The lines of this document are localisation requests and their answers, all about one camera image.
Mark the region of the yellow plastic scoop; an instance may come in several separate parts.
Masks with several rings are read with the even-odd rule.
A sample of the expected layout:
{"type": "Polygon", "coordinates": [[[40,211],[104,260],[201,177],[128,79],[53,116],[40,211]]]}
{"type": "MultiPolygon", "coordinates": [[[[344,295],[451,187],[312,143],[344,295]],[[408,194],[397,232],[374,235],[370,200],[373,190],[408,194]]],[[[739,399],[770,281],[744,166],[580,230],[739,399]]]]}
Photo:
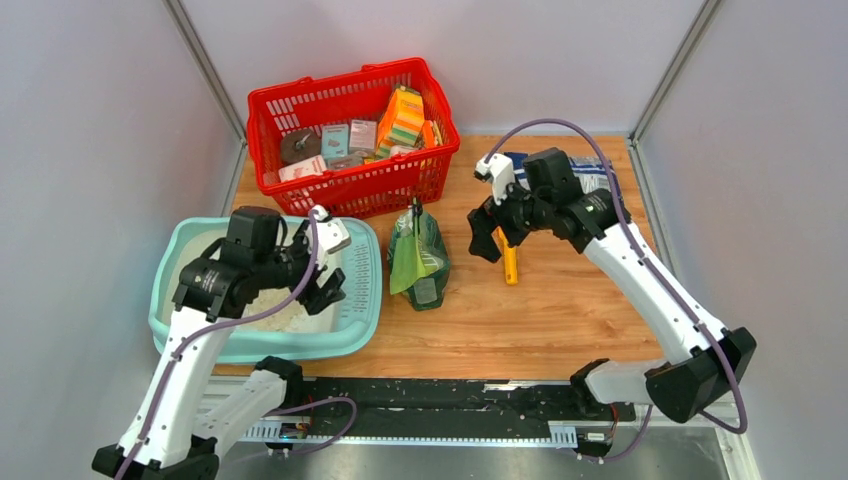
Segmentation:
{"type": "Polygon", "coordinates": [[[517,248],[509,244],[504,232],[498,228],[496,230],[497,237],[502,247],[504,279],[507,285],[514,286],[518,284],[518,261],[517,248]]]}

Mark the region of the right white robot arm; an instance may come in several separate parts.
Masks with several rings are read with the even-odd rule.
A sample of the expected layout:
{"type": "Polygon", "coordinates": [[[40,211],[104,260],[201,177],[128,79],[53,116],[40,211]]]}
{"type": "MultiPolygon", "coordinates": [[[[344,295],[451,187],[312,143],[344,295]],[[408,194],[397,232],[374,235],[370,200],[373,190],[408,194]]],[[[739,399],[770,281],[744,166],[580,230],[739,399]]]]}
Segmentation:
{"type": "Polygon", "coordinates": [[[523,161],[519,181],[503,154],[480,159],[474,176],[492,193],[472,210],[469,251],[491,263],[534,231],[568,241],[610,278],[648,324],[663,351],[654,361],[595,360],[575,372],[570,404],[579,416],[598,417],[612,403],[653,405],[685,423],[737,386],[756,349],[744,327],[728,329],[670,276],[626,210],[615,209],[605,188],[584,191],[567,154],[549,148],[523,161]]]}

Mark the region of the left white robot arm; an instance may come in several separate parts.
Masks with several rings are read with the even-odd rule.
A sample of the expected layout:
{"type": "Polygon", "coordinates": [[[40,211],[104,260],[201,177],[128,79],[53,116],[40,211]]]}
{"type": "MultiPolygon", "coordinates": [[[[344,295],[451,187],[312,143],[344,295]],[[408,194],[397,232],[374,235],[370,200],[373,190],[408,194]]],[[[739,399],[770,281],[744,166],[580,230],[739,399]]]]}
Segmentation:
{"type": "Polygon", "coordinates": [[[219,355],[246,308],[266,290],[321,313],[344,298],[345,276],[327,259],[348,247],[341,219],[320,206],[289,232],[283,217],[242,207],[226,234],[181,270],[170,328],[136,416],[120,440],[98,449],[95,472],[111,479],[212,479],[234,444],[261,418],[304,409],[296,363],[268,356],[234,393],[205,414],[198,409],[219,355]]]}

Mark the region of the green litter bag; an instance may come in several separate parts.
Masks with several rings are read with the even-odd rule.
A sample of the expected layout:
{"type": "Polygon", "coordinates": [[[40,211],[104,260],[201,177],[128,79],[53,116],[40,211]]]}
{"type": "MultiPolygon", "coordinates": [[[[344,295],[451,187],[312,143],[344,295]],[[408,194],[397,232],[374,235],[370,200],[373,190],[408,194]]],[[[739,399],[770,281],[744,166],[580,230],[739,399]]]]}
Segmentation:
{"type": "Polygon", "coordinates": [[[443,305],[451,261],[437,220],[410,206],[396,220],[387,251],[389,292],[403,295],[416,311],[443,305]]]}

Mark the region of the black bag clip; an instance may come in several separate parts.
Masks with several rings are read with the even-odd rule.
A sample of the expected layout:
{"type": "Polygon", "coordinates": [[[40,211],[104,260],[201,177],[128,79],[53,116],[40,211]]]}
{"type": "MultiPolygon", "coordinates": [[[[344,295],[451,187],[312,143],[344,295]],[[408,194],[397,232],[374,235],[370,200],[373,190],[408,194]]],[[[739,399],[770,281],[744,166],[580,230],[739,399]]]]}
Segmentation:
{"type": "Polygon", "coordinates": [[[419,218],[423,214],[423,204],[418,197],[413,197],[410,204],[410,211],[414,218],[419,218]]]}

